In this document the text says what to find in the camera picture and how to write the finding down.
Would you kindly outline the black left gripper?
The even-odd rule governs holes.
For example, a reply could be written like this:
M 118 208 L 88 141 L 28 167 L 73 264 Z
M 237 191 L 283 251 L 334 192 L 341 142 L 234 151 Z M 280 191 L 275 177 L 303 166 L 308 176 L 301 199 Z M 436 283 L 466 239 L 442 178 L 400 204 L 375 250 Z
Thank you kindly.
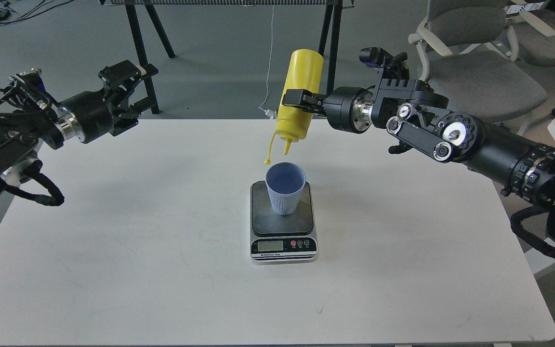
M 57 127 L 64 140 L 77 137 L 88 144 L 104 134 L 118 136 L 135 127 L 141 113 L 154 107 L 157 101 L 147 96 L 129 105 L 129 97 L 141 81 L 157 73 L 152 64 L 137 66 L 131 61 L 103 68 L 98 73 L 103 81 L 102 92 L 81 92 L 58 104 Z M 111 103 L 111 112 L 106 102 Z

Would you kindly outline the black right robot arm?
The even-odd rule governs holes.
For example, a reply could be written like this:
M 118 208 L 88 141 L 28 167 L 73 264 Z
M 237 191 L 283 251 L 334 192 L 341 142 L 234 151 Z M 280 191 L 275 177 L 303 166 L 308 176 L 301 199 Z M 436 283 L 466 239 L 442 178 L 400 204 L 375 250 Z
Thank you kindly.
M 511 229 L 555 259 L 555 147 L 448 110 L 447 97 L 410 79 L 406 53 L 392 56 L 372 47 L 363 49 L 359 58 L 379 73 L 374 90 L 344 86 L 325 95 L 319 93 L 322 55 L 310 49 L 291 54 L 275 130 L 285 150 L 306 137 L 314 115 L 344 132 L 384 129 L 398 140 L 389 148 L 391 154 L 414 148 L 437 162 L 464 164 L 503 184 L 503 196 L 513 194 L 529 202 L 530 207 L 511 215 Z

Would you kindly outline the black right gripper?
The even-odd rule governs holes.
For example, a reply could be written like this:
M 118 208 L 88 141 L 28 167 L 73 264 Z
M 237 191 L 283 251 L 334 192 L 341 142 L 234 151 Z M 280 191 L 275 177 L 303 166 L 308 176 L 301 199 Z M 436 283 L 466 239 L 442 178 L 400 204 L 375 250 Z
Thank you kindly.
M 363 133 L 371 125 L 372 92 L 358 87 L 342 86 L 329 96 L 306 89 L 287 89 L 280 105 L 303 112 L 326 116 L 336 130 Z

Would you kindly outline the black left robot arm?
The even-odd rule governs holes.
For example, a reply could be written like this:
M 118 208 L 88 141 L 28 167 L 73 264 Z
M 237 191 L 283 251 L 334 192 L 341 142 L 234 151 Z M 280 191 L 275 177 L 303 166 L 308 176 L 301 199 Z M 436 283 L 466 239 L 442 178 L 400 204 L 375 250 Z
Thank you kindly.
M 139 83 L 157 73 L 152 64 L 122 61 L 99 72 L 101 89 L 61 102 L 46 92 L 40 69 L 11 76 L 0 99 L 0 194 L 7 191 L 43 206 L 63 204 L 60 189 L 40 172 L 39 141 L 58 149 L 72 138 L 88 144 L 135 127 L 142 112 L 157 102 L 148 96 L 130 105 L 129 98 Z

